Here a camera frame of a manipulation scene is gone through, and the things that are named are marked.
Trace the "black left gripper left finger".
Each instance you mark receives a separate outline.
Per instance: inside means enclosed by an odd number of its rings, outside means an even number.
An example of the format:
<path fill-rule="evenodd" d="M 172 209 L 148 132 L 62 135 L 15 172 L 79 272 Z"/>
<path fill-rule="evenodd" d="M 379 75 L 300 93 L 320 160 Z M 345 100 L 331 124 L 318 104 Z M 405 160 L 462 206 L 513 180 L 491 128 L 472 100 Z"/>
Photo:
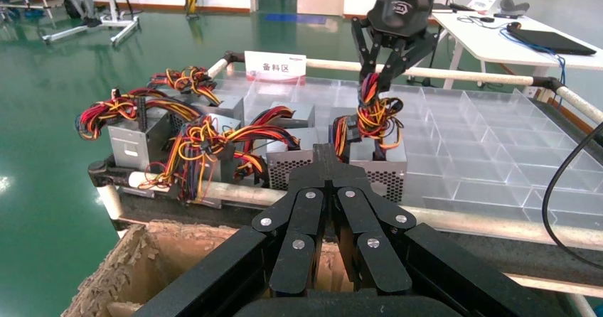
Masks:
<path fill-rule="evenodd" d="M 327 216 L 328 144 L 314 144 L 312 162 L 289 175 L 287 192 L 252 221 L 267 236 L 272 296 L 305 296 L 314 287 Z"/>

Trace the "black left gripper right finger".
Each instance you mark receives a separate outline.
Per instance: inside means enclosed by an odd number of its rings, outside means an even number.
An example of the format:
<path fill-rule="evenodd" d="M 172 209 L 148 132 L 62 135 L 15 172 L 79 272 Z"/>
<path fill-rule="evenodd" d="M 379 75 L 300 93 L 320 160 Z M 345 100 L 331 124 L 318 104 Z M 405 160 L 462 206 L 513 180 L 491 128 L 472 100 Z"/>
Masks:
<path fill-rule="evenodd" d="M 355 289 L 404 294 L 412 288 L 398 252 L 417 225 L 407 210 L 376 193 L 363 168 L 341 162 L 327 145 L 331 219 L 344 267 Z"/>

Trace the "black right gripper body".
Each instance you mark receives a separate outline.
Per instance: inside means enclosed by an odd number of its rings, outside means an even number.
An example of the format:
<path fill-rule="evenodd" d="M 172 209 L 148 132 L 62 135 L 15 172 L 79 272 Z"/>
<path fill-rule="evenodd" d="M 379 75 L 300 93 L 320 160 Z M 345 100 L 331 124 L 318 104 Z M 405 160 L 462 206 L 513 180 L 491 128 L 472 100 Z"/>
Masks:
<path fill-rule="evenodd" d="M 378 32 L 410 38 L 427 28 L 433 3 L 434 0 L 375 0 L 367 19 Z"/>

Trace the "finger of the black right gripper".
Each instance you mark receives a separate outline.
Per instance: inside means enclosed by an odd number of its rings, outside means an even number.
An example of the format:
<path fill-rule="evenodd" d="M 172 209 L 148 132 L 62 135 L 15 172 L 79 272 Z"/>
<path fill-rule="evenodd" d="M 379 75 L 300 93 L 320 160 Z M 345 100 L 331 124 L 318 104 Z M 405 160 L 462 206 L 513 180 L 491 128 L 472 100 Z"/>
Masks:
<path fill-rule="evenodd" d="M 438 35 L 427 31 L 406 38 L 384 35 L 381 46 L 391 53 L 378 77 L 378 93 L 387 92 L 392 81 L 427 57 L 437 42 Z"/>
<path fill-rule="evenodd" d="M 351 32 L 361 64 L 358 82 L 362 84 L 367 76 L 376 70 L 382 36 L 381 33 L 377 33 L 377 38 L 374 38 L 374 27 L 367 18 L 353 17 L 351 20 Z"/>

